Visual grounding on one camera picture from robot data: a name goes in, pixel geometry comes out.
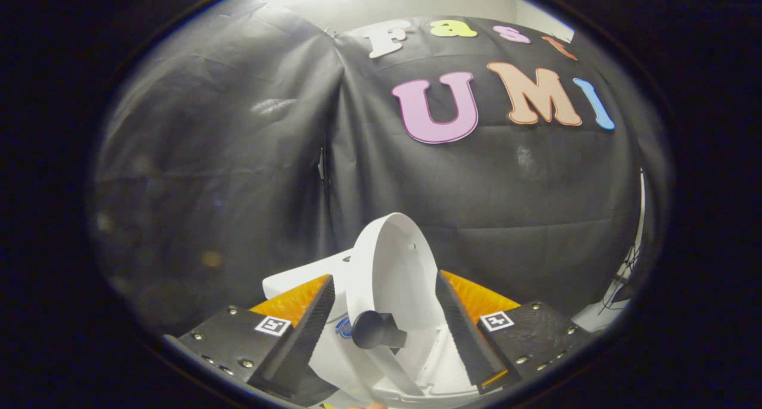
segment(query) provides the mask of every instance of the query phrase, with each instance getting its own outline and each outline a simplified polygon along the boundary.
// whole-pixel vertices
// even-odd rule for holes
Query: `black knob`
[[[407,338],[408,333],[397,328],[392,314],[365,311],[353,322],[352,341],[362,349],[379,345],[402,348]]]

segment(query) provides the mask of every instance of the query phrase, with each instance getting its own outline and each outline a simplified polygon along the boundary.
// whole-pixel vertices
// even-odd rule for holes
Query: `orange soft pad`
[[[271,315],[278,319],[291,320],[294,327],[299,324],[307,308],[315,300],[315,296],[326,283],[329,275],[315,278],[312,281],[305,282],[302,285],[294,287],[287,292],[275,296],[269,301],[264,301],[257,306],[249,309],[262,315]]]
[[[485,289],[481,285],[476,284],[476,282],[460,278],[460,276],[448,271],[441,271],[441,273],[447,278],[449,284],[452,285],[455,294],[458,295],[460,303],[466,309],[466,313],[474,325],[479,322],[479,317],[482,315],[493,314],[498,311],[508,311],[521,306],[509,298],[498,295],[498,293],[492,290]]]

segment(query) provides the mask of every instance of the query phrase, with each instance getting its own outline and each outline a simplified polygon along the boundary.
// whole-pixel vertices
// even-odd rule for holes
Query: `foam letter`
[[[466,72],[448,73],[439,81],[452,90],[458,114],[447,123],[433,121],[426,100],[427,80],[412,80],[392,89],[392,95],[399,99],[405,129],[412,138],[422,143],[448,143],[470,134],[479,121],[476,102],[469,82],[473,75]]]
[[[577,61],[577,57],[575,57],[574,55],[566,51],[566,48],[564,48],[564,45],[562,45],[561,43],[558,43],[558,41],[553,40],[550,37],[542,37],[542,40],[547,40],[548,43],[550,43],[556,48],[556,50],[560,51],[562,54],[566,55],[567,57],[570,57],[571,59],[574,59],[575,61]]]
[[[479,34],[462,21],[433,21],[431,26],[431,34],[437,37],[476,37]]]
[[[526,37],[526,35],[523,35],[519,32],[517,29],[513,29],[512,27],[507,26],[494,26],[492,27],[496,32],[500,33],[500,36],[505,38],[506,40],[515,41],[517,43],[531,43],[532,41]]]
[[[542,114],[545,121],[552,118],[552,108],[555,105],[555,119],[558,123],[569,126],[579,126],[582,119],[574,111],[569,97],[566,95],[558,75],[545,68],[536,71],[537,84],[525,76],[518,68],[503,62],[490,62],[487,68],[495,71],[503,80],[508,96],[514,110],[509,113],[509,118],[517,124],[533,124],[539,119],[529,107],[529,100]]]
[[[598,94],[595,93],[593,85],[582,79],[574,79],[574,83],[576,83],[577,86],[582,89],[582,92],[585,93],[585,96],[588,97],[588,101],[590,101],[593,110],[595,110],[595,121],[598,122],[598,125],[603,129],[613,130],[615,128],[614,122],[609,117],[609,114],[606,113],[606,108],[604,108],[604,104],[602,104]]]
[[[390,54],[393,51],[398,51],[402,48],[400,43],[395,43],[393,40],[405,40],[407,34],[405,34],[406,27],[410,27],[408,21],[389,21],[384,24],[378,24],[368,32],[365,32],[363,36],[370,38],[370,46],[373,48],[370,51],[369,57],[379,57],[385,54]]]

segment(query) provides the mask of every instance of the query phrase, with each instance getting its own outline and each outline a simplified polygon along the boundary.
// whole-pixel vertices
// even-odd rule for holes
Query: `wrinkled fabric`
[[[479,34],[436,37],[438,19]],[[665,157],[655,111],[633,86],[610,86],[579,35],[572,61],[525,27],[405,20],[402,49],[371,60],[363,29],[331,37],[272,4],[224,0],[133,70],[107,116],[93,204],[103,274],[147,327],[185,333],[220,306],[259,303],[262,279],[351,248],[393,211],[421,227],[440,268],[519,303],[573,315],[602,296],[636,235],[641,167],[661,188],[647,191],[656,208],[666,202],[667,176],[651,172]],[[583,124],[509,121],[489,62],[555,71]],[[430,81],[431,116],[449,121],[438,78],[454,71],[474,75],[476,129],[414,140],[392,89]],[[615,130],[594,123],[575,77]]]

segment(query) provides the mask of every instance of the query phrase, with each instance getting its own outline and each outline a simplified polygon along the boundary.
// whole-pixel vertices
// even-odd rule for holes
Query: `letter u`
[[[469,82],[473,74],[459,71],[447,73],[439,81],[452,90],[457,116],[452,121],[433,121],[426,99],[427,80],[412,80],[392,89],[392,95],[399,99],[402,120],[408,134],[422,143],[439,144],[460,140],[473,132],[479,121],[476,101]]]

